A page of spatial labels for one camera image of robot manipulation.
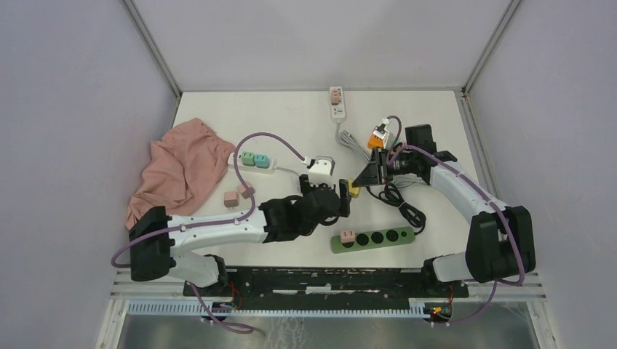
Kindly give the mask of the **green power strip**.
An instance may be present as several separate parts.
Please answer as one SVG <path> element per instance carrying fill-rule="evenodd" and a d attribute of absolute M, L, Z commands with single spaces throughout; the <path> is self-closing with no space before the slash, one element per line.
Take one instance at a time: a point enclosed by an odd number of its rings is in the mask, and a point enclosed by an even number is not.
<path fill-rule="evenodd" d="M 415 241 L 415 231 L 411 226 L 371 230 L 356 233 L 356 241 L 352 244 L 342 244 L 339 234 L 330 239 L 330 250 L 334 254 L 362 252 L 371 249 L 382 249 L 411 244 Z"/>

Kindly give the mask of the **yellow adapter plug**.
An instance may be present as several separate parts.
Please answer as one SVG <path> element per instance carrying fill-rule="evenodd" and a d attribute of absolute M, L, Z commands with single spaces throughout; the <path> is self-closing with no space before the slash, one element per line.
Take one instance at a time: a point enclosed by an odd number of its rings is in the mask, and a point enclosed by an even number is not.
<path fill-rule="evenodd" d="M 352 198 L 358 198 L 361 193 L 361 188 L 354 186 L 353 180 L 348 180 L 349 195 Z"/>

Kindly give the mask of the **teal USB adapter plug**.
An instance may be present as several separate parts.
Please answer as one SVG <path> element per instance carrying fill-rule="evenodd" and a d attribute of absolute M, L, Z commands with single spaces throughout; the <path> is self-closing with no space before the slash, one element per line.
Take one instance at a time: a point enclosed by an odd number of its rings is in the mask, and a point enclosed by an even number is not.
<path fill-rule="evenodd" d="M 267 169 L 270 167 L 271 161 L 267 155 L 256 153 L 253 159 L 257 168 Z"/>

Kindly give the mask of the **white USB power strip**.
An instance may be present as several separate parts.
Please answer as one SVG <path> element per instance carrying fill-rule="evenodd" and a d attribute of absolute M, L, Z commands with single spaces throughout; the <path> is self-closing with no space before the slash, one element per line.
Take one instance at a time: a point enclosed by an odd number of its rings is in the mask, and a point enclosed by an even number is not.
<path fill-rule="evenodd" d="M 260 174 L 268 174 L 271 175 L 274 173 L 275 169 L 276 169 L 276 159 L 273 157 L 270 157 L 270 167 L 267 169 L 260 169 L 257 167 L 246 167 L 242 164 L 242 161 L 240 159 L 240 155 L 241 153 L 232 153 L 229 156 L 228 159 L 228 166 L 230 169 L 233 169 L 234 167 L 236 167 L 239 171 L 243 171 L 243 172 L 254 172 L 254 173 L 260 173 Z"/>

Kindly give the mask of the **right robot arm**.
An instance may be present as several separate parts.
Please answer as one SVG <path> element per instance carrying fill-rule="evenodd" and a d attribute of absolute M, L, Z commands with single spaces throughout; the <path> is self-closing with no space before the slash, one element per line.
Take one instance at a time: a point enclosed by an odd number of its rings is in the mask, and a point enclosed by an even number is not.
<path fill-rule="evenodd" d="M 386 185 L 396 176 L 416 175 L 440 192 L 469 224 L 463 252 L 425 261 L 422 291 L 438 297 L 450 281 L 521 285 L 536 266 L 530 212 L 497 199 L 466 173 L 451 152 L 438 151 L 430 125 L 407 127 L 405 137 L 401 145 L 393 143 L 387 120 L 375 127 L 367 144 L 371 159 L 353 184 Z"/>

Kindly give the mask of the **pink adapter plug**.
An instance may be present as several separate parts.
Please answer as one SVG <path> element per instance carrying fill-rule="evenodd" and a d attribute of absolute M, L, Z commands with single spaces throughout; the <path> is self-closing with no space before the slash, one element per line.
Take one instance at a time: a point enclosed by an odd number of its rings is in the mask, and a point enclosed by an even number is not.
<path fill-rule="evenodd" d="M 236 187 L 236 189 L 239 195 L 244 199 L 249 199 L 250 197 L 255 195 L 255 189 L 250 182 L 240 184 Z"/>
<path fill-rule="evenodd" d="M 353 230 L 342 230 L 339 239 L 342 244 L 352 244 L 356 241 L 356 233 Z"/>
<path fill-rule="evenodd" d="M 223 194 L 223 205 L 228 209 L 238 207 L 240 202 L 239 193 L 237 191 L 226 191 Z"/>

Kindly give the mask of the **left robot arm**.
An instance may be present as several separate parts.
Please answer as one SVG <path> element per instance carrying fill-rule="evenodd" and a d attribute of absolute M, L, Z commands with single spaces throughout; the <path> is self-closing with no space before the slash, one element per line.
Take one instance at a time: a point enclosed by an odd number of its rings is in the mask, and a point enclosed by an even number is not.
<path fill-rule="evenodd" d="M 197 250 L 227 244 L 267 244 L 310 236 L 319 225 L 332 225 L 350 214 L 348 180 L 330 187 L 310 185 L 300 176 L 302 194 L 271 199 L 239 216 L 189 217 L 150 208 L 130 229 L 130 278 L 155 281 L 165 276 L 184 280 L 218 296 L 229 277 L 222 257 Z"/>

